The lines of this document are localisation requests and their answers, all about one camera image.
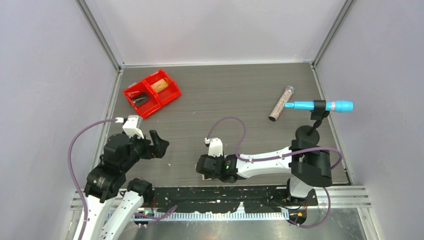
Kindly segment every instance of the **red plastic bin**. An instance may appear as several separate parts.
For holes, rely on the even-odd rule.
[[[160,92],[156,92],[151,85],[161,79],[164,79],[168,83],[168,86]],[[147,94],[148,101],[137,107],[133,103],[132,98],[141,93]],[[145,77],[143,80],[129,86],[123,91],[123,94],[137,114],[146,119],[148,116],[157,112],[159,109],[181,96],[181,91],[175,81],[172,80],[172,78],[170,78],[163,69],[159,69],[157,72]]]

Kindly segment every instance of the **wooden table surface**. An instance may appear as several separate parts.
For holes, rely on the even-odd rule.
[[[122,90],[160,69],[160,67],[127,67],[123,71],[114,117],[136,114]],[[141,159],[126,174],[127,182],[144,178],[155,187],[225,186],[219,180],[202,180],[195,166],[202,154],[207,154],[204,138],[220,118],[235,116],[247,125],[247,136],[240,153],[259,154],[285,148],[295,139],[302,125],[312,125],[310,112],[284,109],[276,122],[268,116],[287,85],[295,88],[290,101],[318,100],[320,94],[308,63],[200,65],[162,67],[178,84],[182,96],[143,120],[142,130],[157,130],[170,142],[164,158]],[[120,133],[122,126],[112,124],[109,135]],[[318,129],[319,146],[336,147],[328,121]],[[225,154],[233,154],[243,126],[236,120],[220,123],[211,137],[222,140]],[[335,163],[338,155],[331,154]],[[258,175],[239,180],[234,185],[286,184],[290,174]],[[332,171],[334,183],[346,183],[342,165]]]

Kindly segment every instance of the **purple cable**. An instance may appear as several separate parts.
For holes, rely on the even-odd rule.
[[[325,187],[323,187],[323,189],[324,189],[325,193],[327,194],[327,199],[328,199],[328,210],[327,210],[327,213],[325,214],[324,218],[320,222],[318,222],[317,224],[313,224],[313,225],[301,225],[301,224],[299,224],[299,227],[300,228],[311,229],[311,228],[318,227],[318,226],[322,225],[329,218],[329,216],[330,216],[330,210],[331,210],[330,194],[329,194],[329,191],[327,191],[327,189]],[[296,223],[297,220],[298,220],[298,218],[296,217],[296,219],[294,221],[292,221],[292,220],[289,219],[288,222],[297,226],[298,225]]]
[[[214,128],[220,122],[222,122],[222,121],[224,121],[226,119],[235,119],[235,120],[239,121],[243,125],[243,128],[244,128],[243,136],[241,136],[240,140],[237,143],[237,146],[235,147],[235,155],[237,156],[238,159],[240,159],[241,161],[244,161],[244,162],[263,162],[263,161],[275,160],[275,159],[279,159],[280,158],[280,156],[272,156],[272,157],[265,157],[265,158],[252,159],[252,160],[250,160],[250,159],[241,157],[240,154],[239,154],[239,148],[240,148],[240,145],[242,144],[243,140],[246,137],[246,134],[247,134],[248,129],[246,127],[245,122],[243,120],[241,120],[240,118],[235,117],[235,116],[225,116],[225,117],[219,119],[217,122],[215,122],[215,124],[212,126],[212,128],[209,131],[209,133],[207,134],[206,138],[209,139],[209,137],[211,136],[212,131],[214,130]],[[332,147],[320,147],[320,146],[319,147],[312,147],[312,148],[308,148],[308,149],[303,149],[303,150],[299,150],[299,151],[293,151],[293,152],[290,152],[290,153],[287,153],[287,154],[282,155],[281,158],[286,158],[286,157],[290,157],[290,156],[293,156],[293,155],[304,154],[304,153],[313,152],[313,151],[332,151],[332,152],[337,153],[338,154],[338,160],[331,166],[331,169],[332,170],[334,168],[336,168],[342,162],[342,159],[343,159],[343,153],[341,151],[339,151],[338,149],[332,148]],[[329,194],[329,192],[327,191],[327,189],[325,187],[323,187],[323,189],[324,189],[325,193],[327,194],[327,198],[328,198],[328,211],[327,211],[327,214],[317,224],[314,224],[314,225],[299,225],[299,227],[305,228],[305,229],[310,229],[310,228],[318,227],[318,226],[320,226],[321,224],[323,224],[328,219],[328,217],[330,215],[330,210],[331,210],[330,194]],[[297,225],[297,223],[294,222],[294,221],[292,221],[292,220],[288,220],[288,221],[291,224]]]
[[[72,181],[73,181],[73,184],[75,185],[76,191],[78,192],[79,197],[81,198],[82,207],[84,209],[84,220],[83,220],[84,222],[82,223],[82,227],[81,227],[81,231],[79,232],[78,240],[81,240],[83,238],[84,231],[86,230],[89,211],[88,211],[88,207],[87,207],[86,198],[83,194],[83,191],[81,191],[81,187],[78,184],[77,178],[75,177],[74,169],[72,168],[72,161],[71,161],[72,147],[74,146],[78,137],[81,134],[83,134],[85,131],[87,131],[88,129],[90,129],[90,128],[96,126],[96,125],[99,125],[99,124],[104,124],[104,123],[108,123],[108,122],[115,122],[115,121],[116,121],[116,119],[106,119],[106,120],[97,121],[97,122],[95,122],[95,123],[93,123],[89,126],[86,126],[83,130],[79,131],[75,135],[75,137],[73,137],[72,141],[70,142],[69,149],[67,150],[67,166],[69,167],[70,177],[72,178]]]
[[[147,219],[153,219],[155,221],[152,221],[152,222],[149,222],[148,223],[148,225],[153,225],[153,224],[157,224],[162,219],[166,219],[171,214],[173,214],[176,210],[177,210],[177,205],[174,205],[170,209],[168,209],[168,211],[166,211],[165,214],[163,216],[161,216],[161,217],[154,217],[154,216],[144,215],[143,213],[139,213],[139,212],[136,212],[135,213],[135,216],[137,216],[137,217],[144,217],[144,218],[147,218]]]
[[[220,122],[222,122],[222,121],[224,121],[226,119],[235,119],[235,120],[239,121],[243,125],[243,135],[241,136],[240,140],[237,143],[237,146],[235,147],[235,155],[237,156],[238,159],[240,159],[241,161],[244,161],[244,162],[263,162],[263,161],[275,160],[275,159],[279,159],[280,158],[279,156],[272,156],[272,157],[265,157],[265,158],[259,158],[259,159],[252,159],[252,160],[250,160],[250,159],[241,157],[240,154],[239,154],[239,148],[240,148],[240,145],[242,144],[243,140],[246,137],[246,134],[248,132],[248,129],[246,127],[245,122],[243,120],[241,120],[240,118],[235,117],[235,116],[225,116],[225,117],[219,119],[217,122],[215,122],[215,124],[213,124],[213,126],[210,128],[209,133],[207,134],[206,138],[209,139],[209,137],[211,136],[212,131],[215,129],[215,127]],[[332,151],[332,152],[337,153],[338,154],[338,160],[337,160],[337,162],[333,166],[331,166],[331,169],[334,169],[335,167],[337,167],[342,162],[342,159],[343,159],[342,152],[339,151],[338,149],[332,148],[332,147],[312,147],[312,148],[303,149],[303,150],[299,150],[299,151],[293,151],[293,152],[284,154],[281,157],[282,158],[286,158],[286,157],[290,157],[290,156],[293,156],[293,155],[304,154],[304,153],[313,152],[313,151]]]

